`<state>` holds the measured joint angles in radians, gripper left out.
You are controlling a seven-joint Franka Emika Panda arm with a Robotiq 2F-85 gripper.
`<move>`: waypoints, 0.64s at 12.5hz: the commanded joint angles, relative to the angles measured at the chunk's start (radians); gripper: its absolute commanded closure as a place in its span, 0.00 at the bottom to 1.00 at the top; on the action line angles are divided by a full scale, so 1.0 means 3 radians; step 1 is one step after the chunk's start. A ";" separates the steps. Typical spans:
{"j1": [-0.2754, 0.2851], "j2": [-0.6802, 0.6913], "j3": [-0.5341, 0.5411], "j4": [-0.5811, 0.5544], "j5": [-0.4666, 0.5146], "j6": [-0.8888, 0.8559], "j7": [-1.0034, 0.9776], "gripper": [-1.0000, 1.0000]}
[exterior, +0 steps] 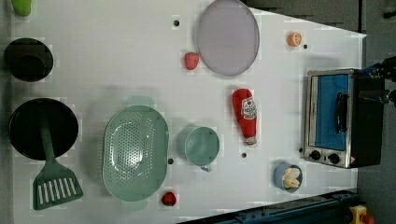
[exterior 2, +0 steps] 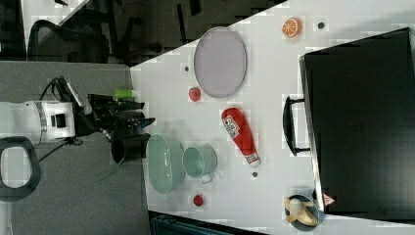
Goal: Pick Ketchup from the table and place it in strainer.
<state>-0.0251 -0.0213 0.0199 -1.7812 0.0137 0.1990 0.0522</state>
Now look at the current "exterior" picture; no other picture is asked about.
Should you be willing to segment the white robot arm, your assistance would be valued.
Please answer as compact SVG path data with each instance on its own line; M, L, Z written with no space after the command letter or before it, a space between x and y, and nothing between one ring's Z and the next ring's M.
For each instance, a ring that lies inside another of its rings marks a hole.
M371 79L388 79L392 82L396 80L396 57L385 59L382 63L375 63L361 71L364 77ZM395 90L382 91L361 91L360 98L378 102L383 105L395 104Z

